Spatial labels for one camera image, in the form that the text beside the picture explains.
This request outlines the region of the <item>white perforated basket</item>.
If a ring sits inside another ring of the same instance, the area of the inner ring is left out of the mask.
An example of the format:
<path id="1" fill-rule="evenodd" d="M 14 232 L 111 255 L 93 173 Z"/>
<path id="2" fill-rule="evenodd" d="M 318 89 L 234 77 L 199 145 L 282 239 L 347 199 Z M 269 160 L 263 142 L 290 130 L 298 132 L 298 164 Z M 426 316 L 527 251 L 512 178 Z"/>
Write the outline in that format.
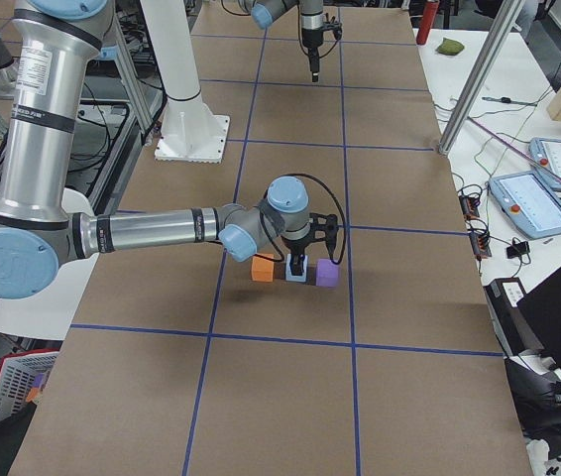
<path id="1" fill-rule="evenodd" d="M 10 354 L 0 360 L 0 421 L 19 412 L 40 375 L 48 373 L 58 350 Z"/>

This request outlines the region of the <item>light blue foam block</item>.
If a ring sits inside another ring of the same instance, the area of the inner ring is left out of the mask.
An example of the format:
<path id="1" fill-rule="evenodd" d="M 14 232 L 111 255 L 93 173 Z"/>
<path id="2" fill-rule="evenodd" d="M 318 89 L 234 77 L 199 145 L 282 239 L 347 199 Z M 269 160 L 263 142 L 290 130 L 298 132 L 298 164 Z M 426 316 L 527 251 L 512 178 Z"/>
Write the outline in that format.
<path id="1" fill-rule="evenodd" d="M 301 277 L 301 276 L 297 276 L 296 274 L 290 274 L 289 273 L 289 269 L 287 267 L 287 256 L 286 256 L 286 261 L 285 261 L 285 279 L 288 282 L 305 283 L 307 281 L 308 257 L 306 255 L 304 255 L 305 256 L 305 259 L 304 259 L 305 274 Z"/>

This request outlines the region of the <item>near teach pendant tablet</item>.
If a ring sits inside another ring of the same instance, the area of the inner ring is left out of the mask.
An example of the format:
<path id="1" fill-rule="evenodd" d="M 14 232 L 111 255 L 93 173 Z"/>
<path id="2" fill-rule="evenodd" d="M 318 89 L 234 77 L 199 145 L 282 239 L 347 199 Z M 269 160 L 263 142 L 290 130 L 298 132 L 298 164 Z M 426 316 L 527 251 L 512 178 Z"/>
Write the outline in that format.
<path id="1" fill-rule="evenodd" d="M 537 173 L 494 177 L 489 187 L 504 214 L 527 238 L 561 235 L 561 199 Z"/>

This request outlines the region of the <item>red bottle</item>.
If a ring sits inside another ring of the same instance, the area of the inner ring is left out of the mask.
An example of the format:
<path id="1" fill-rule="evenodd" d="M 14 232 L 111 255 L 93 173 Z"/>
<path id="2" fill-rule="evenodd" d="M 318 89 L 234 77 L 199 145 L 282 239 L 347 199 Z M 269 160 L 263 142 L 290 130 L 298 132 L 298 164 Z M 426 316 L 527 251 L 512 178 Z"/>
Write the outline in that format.
<path id="1" fill-rule="evenodd" d="M 423 46 L 427 43 L 427 39 L 431 29 L 433 28 L 439 6 L 439 0 L 427 0 L 425 2 L 421 21 L 415 37 L 415 41 L 418 46 Z"/>

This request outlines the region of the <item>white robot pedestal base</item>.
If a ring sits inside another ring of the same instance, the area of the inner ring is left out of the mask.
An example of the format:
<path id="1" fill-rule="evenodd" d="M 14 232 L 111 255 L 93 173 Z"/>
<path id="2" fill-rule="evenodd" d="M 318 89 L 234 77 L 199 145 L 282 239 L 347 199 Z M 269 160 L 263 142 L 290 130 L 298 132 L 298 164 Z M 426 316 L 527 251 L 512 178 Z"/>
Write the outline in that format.
<path id="1" fill-rule="evenodd" d="M 156 158 L 218 164 L 230 118 L 203 100 L 184 3 L 148 0 L 141 7 L 167 99 Z"/>

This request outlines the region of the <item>green bean bag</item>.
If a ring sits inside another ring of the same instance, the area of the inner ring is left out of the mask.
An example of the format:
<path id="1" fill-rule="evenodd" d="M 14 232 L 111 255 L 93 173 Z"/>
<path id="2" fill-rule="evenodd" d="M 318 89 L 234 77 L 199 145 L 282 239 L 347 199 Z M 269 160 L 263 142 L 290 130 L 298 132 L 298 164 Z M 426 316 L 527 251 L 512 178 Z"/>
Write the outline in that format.
<path id="1" fill-rule="evenodd" d="M 444 38 L 435 51 L 443 56 L 454 57 L 465 49 L 465 46 L 454 39 Z"/>

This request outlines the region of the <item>white labelled black box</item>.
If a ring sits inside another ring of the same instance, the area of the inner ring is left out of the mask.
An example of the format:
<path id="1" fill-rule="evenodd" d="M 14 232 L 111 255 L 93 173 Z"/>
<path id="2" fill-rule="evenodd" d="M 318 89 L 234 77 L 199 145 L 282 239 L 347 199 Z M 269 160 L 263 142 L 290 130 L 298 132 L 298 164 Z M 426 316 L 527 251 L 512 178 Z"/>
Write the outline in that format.
<path id="1" fill-rule="evenodd" d="M 503 351 L 510 356 L 524 351 L 535 353 L 544 349 L 518 309 L 526 295 L 519 278 L 500 278 L 484 286 L 493 327 Z"/>

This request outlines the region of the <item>aluminium frame post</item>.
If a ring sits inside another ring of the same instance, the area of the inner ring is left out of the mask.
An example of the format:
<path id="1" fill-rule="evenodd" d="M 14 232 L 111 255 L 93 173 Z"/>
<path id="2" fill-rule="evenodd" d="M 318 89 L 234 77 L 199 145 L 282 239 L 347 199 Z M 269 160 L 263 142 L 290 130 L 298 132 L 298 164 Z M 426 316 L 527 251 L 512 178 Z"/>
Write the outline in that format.
<path id="1" fill-rule="evenodd" d="M 438 143 L 441 155 L 447 156 L 456 142 L 523 5 L 523 0 L 502 3 Z"/>

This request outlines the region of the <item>white plastic chair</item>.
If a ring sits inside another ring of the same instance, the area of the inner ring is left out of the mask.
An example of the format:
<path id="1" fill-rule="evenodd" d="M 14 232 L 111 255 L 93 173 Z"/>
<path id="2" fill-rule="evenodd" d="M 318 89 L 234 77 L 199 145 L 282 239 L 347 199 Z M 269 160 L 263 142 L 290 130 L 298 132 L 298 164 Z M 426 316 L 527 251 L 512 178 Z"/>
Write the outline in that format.
<path id="1" fill-rule="evenodd" d="M 55 280 L 32 297 L 0 298 L 0 332 L 63 341 L 99 255 L 62 265 Z"/>

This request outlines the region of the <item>orange foam block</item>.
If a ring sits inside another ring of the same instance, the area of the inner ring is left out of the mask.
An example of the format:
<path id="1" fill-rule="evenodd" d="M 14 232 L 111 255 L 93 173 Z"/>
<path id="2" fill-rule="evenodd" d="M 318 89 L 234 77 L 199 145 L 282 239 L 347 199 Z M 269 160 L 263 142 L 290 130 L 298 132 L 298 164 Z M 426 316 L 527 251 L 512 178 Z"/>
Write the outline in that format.
<path id="1" fill-rule="evenodd" d="M 271 283 L 275 278 L 273 254 L 256 254 L 251 261 L 251 279 L 258 283 Z"/>

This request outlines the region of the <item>purple foam block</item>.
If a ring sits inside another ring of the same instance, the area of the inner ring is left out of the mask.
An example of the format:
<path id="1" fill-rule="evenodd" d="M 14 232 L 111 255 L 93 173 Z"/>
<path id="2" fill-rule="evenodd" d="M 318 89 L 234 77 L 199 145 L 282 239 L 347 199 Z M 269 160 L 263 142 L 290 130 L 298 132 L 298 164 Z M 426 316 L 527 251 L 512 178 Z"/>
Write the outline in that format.
<path id="1" fill-rule="evenodd" d="M 321 288 L 336 288 L 339 284 L 340 268 L 329 259 L 316 263 L 315 284 Z"/>

